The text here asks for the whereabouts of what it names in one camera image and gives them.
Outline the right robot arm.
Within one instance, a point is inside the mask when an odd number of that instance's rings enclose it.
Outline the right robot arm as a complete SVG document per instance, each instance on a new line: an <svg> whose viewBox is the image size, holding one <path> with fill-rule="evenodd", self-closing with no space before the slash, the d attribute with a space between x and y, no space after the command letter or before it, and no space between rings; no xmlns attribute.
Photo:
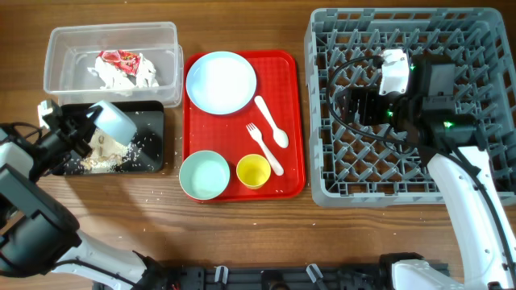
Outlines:
<svg viewBox="0 0 516 290"><path fill-rule="evenodd" d="M385 265L393 289L515 287L514 232L493 181L480 123L472 114L456 113L455 69L446 56L387 50L341 64L327 82L325 101L342 126L385 124L406 134L374 139L418 152L451 219L464 282L401 255Z"/></svg>

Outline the mint green bowl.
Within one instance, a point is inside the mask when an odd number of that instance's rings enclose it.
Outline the mint green bowl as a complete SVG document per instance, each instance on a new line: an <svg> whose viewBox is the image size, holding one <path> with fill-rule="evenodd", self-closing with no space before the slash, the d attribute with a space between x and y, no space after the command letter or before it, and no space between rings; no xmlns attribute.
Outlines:
<svg viewBox="0 0 516 290"><path fill-rule="evenodd" d="M189 155L179 171L180 185L189 197L208 201L221 195L229 185L228 162L215 151L197 151Z"/></svg>

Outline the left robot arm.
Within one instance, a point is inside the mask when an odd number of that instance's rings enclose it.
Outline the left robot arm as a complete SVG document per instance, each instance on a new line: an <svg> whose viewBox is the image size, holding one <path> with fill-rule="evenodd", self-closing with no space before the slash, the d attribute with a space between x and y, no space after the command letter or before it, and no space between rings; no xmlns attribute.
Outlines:
<svg viewBox="0 0 516 290"><path fill-rule="evenodd" d="M96 289L164 289L166 270L149 256L113 248L80 229L78 220L37 182L71 152L86 157L94 130L127 145L136 126L119 108L100 101L65 114L54 101L39 106L36 141L18 122L1 125L1 274L11 278L65 273L92 280Z"/></svg>

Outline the small light blue bowl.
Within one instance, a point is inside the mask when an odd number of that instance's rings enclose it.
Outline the small light blue bowl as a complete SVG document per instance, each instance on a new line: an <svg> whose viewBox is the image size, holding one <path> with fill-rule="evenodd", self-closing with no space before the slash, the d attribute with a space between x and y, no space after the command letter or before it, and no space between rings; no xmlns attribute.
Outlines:
<svg viewBox="0 0 516 290"><path fill-rule="evenodd" d="M136 134L136 124L118 107L108 101L99 101L92 106L96 105L102 107L102 113L94 125L117 143L128 146Z"/></svg>

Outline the white napkin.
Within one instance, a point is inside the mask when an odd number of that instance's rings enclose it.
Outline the white napkin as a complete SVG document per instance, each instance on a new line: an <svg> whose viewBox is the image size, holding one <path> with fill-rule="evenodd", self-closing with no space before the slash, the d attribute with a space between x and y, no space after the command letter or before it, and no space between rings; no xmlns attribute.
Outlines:
<svg viewBox="0 0 516 290"><path fill-rule="evenodd" d="M141 56L141 61L135 77L103 62L99 56L95 59L94 67L88 68L88 70L103 81L104 86L101 89L122 90L122 95L129 95L129 93L125 93L125 90L159 87L154 64L142 53L138 55Z"/></svg>

